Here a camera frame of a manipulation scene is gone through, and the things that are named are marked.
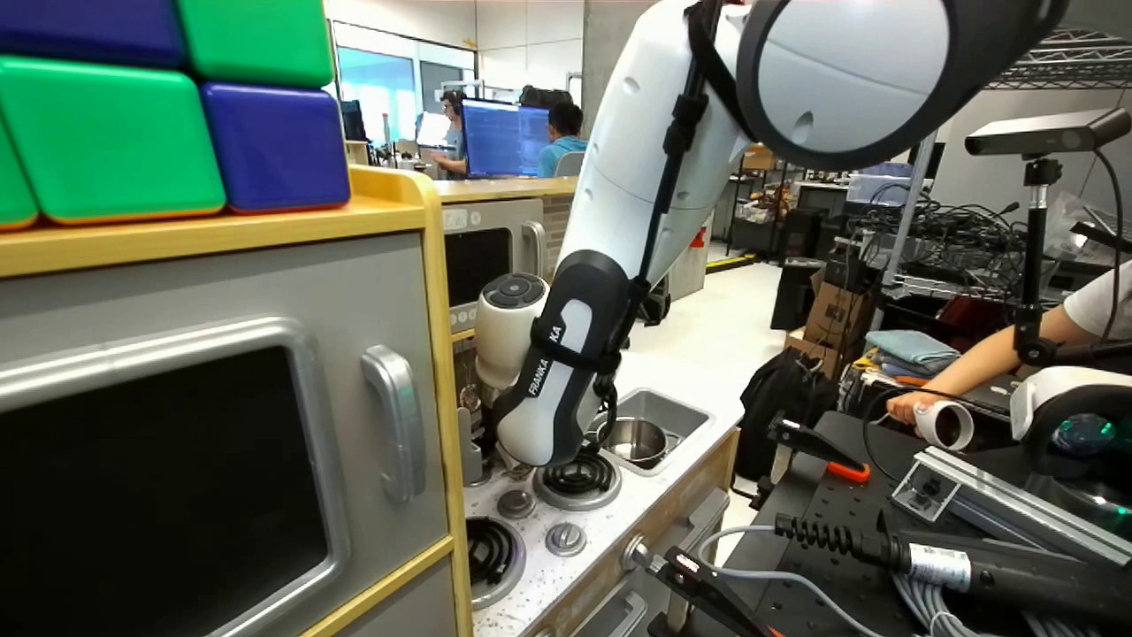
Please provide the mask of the person's hand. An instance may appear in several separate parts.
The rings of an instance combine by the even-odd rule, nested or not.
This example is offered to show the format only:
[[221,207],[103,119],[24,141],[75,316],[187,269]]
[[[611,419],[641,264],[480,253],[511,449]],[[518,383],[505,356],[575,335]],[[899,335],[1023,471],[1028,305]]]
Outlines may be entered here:
[[912,425],[917,421],[917,410],[920,406],[934,406],[937,404],[937,393],[920,393],[920,389],[911,389],[911,393],[895,393],[887,404],[886,404],[886,415],[899,425]]

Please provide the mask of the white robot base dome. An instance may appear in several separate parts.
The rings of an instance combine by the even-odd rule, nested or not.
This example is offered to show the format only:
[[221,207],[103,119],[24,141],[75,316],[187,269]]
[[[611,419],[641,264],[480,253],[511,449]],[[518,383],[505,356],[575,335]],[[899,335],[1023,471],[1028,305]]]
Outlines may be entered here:
[[1029,454],[1062,454],[1117,471],[1132,459],[1132,374],[1055,363],[1010,395],[1012,439]]

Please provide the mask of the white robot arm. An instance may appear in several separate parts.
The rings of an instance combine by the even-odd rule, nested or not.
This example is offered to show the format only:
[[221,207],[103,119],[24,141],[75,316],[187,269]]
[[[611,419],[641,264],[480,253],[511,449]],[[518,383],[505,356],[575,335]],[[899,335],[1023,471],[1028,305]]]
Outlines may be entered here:
[[1073,0],[656,0],[610,73],[556,275],[492,406],[528,468],[599,436],[649,294],[762,141],[808,171],[862,171],[934,136],[1048,39]]

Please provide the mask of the person's forearm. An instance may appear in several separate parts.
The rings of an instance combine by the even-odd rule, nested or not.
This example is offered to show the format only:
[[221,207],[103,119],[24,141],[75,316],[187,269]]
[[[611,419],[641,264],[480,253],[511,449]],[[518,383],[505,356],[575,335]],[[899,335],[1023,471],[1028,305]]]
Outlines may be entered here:
[[[1018,335],[1017,325],[1004,325],[1004,328],[984,335],[977,345],[970,345],[961,356],[956,356],[944,371],[937,371],[927,383],[927,393],[961,395],[970,389],[987,384],[990,377],[1003,377],[1004,371],[1012,371],[1018,363],[1017,335]],[[1076,321],[1070,316],[1070,309],[1059,305],[1042,318],[1042,335],[1066,345],[1066,342],[1090,342],[1094,328]]]

